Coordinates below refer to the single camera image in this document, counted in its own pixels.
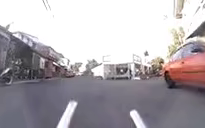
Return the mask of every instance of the curb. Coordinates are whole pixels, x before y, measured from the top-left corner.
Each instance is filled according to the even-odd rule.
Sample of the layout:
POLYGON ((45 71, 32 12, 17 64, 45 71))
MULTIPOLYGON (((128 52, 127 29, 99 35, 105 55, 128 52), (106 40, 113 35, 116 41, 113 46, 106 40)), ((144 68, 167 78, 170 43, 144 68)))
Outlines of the curb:
POLYGON ((51 81, 51 80, 58 80, 58 79, 62 79, 62 78, 35 79, 35 80, 15 81, 15 82, 12 83, 12 85, 16 85, 16 84, 27 84, 27 83, 40 83, 40 82, 43 82, 43 81, 51 81))

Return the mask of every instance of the parked car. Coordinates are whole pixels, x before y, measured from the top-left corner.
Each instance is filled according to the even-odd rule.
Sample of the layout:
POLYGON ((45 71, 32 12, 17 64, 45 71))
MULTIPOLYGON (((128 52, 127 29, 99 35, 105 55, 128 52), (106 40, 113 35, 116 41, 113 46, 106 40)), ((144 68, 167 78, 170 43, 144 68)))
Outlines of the parked car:
POLYGON ((65 77, 66 78, 75 77, 75 73, 73 71, 66 71, 65 77))
POLYGON ((178 48, 163 67, 168 88, 176 83, 205 87, 205 37, 192 39, 178 48))

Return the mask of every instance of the white lane marking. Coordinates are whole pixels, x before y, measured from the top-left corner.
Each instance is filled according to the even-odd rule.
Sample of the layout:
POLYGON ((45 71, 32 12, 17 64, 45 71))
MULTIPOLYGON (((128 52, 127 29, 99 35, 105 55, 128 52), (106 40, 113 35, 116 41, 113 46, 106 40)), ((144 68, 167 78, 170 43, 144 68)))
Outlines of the white lane marking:
POLYGON ((144 124, 142 118, 140 117, 139 113, 136 110, 130 111, 130 116, 136 126, 136 128, 146 128, 146 125, 144 124))
POLYGON ((69 127, 71 118, 75 112, 77 104, 78 103, 74 100, 69 101, 69 104, 67 105, 65 112, 63 113, 56 128, 68 128, 69 127))

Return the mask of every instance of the sky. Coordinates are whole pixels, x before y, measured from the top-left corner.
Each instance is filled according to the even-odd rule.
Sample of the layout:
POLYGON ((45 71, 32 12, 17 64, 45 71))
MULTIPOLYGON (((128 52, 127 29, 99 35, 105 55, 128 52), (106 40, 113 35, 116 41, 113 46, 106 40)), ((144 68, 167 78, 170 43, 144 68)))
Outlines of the sky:
POLYGON ((0 0, 0 24, 34 35, 73 62, 149 52, 166 57, 171 0, 0 0))

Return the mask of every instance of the side mirror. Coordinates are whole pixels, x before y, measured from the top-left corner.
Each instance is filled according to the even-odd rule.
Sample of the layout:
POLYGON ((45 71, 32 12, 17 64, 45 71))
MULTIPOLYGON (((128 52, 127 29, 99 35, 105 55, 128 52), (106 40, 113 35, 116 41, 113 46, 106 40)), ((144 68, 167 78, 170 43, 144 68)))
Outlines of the side mirror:
POLYGON ((192 52, 192 53, 203 53, 204 50, 201 49, 201 48, 195 48, 195 49, 193 49, 191 52, 192 52))

